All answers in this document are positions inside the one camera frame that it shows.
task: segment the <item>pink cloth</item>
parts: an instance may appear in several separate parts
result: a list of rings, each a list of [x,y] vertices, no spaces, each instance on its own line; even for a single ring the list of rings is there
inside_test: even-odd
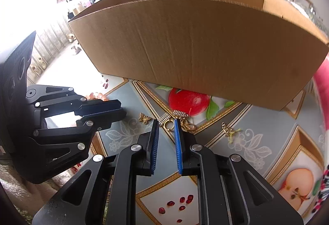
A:
[[[319,99],[324,115],[325,129],[329,129],[329,56],[314,74],[314,81],[319,93]]]

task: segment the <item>open cardboard box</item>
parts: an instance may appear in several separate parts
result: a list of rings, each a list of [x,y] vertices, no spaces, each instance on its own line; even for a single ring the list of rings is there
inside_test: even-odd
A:
[[[328,53],[285,0],[101,0],[69,25],[99,72],[274,110]]]

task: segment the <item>gold border pattern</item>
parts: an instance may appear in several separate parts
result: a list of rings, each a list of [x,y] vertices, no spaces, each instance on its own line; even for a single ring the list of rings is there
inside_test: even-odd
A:
[[[300,145],[297,150],[295,151],[295,153],[293,154],[293,156],[289,159],[288,163],[283,167],[283,169],[281,169],[281,171],[275,176],[275,178],[270,182],[271,185],[275,184],[281,177],[282,175],[287,171],[287,169],[290,167],[290,165],[292,164],[292,162],[296,159],[296,157],[298,156],[298,154],[300,152],[304,152],[309,158],[311,158],[321,169],[321,171],[323,172],[324,170],[324,166],[322,163],[320,163],[320,161],[317,160],[317,158],[309,151],[307,150],[304,146]],[[307,209],[301,214],[302,218],[305,218],[308,213],[310,212],[310,210],[313,208],[314,206],[314,202],[316,200],[316,196],[313,198],[312,202],[310,203],[310,205],[307,207]]]
[[[111,89],[110,91],[108,91],[106,94],[104,94],[105,96],[108,96],[110,93],[114,92],[115,90],[119,89],[120,87],[122,87],[123,85],[125,85],[126,83],[129,82],[129,79],[127,78],[123,78],[123,82],[121,82],[118,86],[115,86],[113,89]]]
[[[139,192],[136,194],[136,202],[139,205],[139,207],[144,211],[144,213],[156,224],[156,225],[162,225],[155,216],[152,215],[152,213],[147,209],[147,207],[144,205],[144,203],[141,201],[141,198],[163,188],[164,186],[167,186],[169,183],[172,183],[176,179],[180,178],[181,175],[178,172],[175,172],[171,176],[167,177],[166,179],[152,185],[151,187]],[[190,176],[192,181],[197,185],[198,178],[197,176]]]
[[[302,94],[302,97],[300,99],[300,102],[298,104],[298,107],[297,107],[297,110],[295,112],[295,114],[293,112],[291,112],[287,106],[284,107],[284,110],[294,119],[297,119],[298,115],[299,115],[299,112],[300,112],[300,109],[302,108],[302,105],[303,105],[303,102],[304,102],[304,99],[305,99],[305,95],[306,95],[306,91],[305,90],[302,90],[303,91],[303,94]]]
[[[304,131],[302,129],[302,127],[300,125],[296,125],[295,129],[292,132],[292,136],[289,139],[289,142],[287,143],[287,146],[284,148],[283,152],[280,154],[279,159],[275,162],[275,164],[272,166],[271,170],[266,174],[265,179],[267,181],[269,181],[269,178],[271,177],[272,173],[275,171],[275,169],[277,168],[277,166],[280,164],[280,162],[282,161],[282,159],[285,157],[285,155],[287,154],[290,146],[292,145],[293,141],[295,140],[295,138],[297,137],[298,132],[302,133],[307,140],[310,142],[310,144],[317,150],[317,152],[320,154],[321,159],[324,160],[323,154],[320,150],[320,148],[318,147],[318,145],[314,142],[314,140],[306,133],[306,131]]]
[[[173,110],[167,105],[165,104],[152,90],[150,90],[143,81],[133,81],[135,83],[137,83],[148,95],[151,96],[152,99],[154,99],[154,101],[156,101],[157,104],[159,104],[163,110],[165,110],[168,114],[170,114],[172,117],[174,117],[173,115]],[[207,128],[208,126],[212,125],[213,123],[215,123],[216,121],[220,120],[222,117],[224,117],[225,115],[227,115],[229,112],[233,111],[235,108],[237,108],[241,103],[239,102],[235,102],[234,104],[232,104],[230,107],[228,107],[225,111],[220,112],[219,114],[217,114],[215,117],[213,117],[212,119],[208,120],[207,122],[203,123],[200,127],[198,127],[196,130],[194,131],[190,131],[193,135],[199,133],[200,131],[204,130],[205,128]]]

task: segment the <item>printed apple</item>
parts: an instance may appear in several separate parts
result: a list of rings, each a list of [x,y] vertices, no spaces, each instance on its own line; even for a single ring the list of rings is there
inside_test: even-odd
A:
[[[210,103],[210,96],[189,90],[172,88],[168,101],[171,109],[183,111],[193,117],[207,109]]]

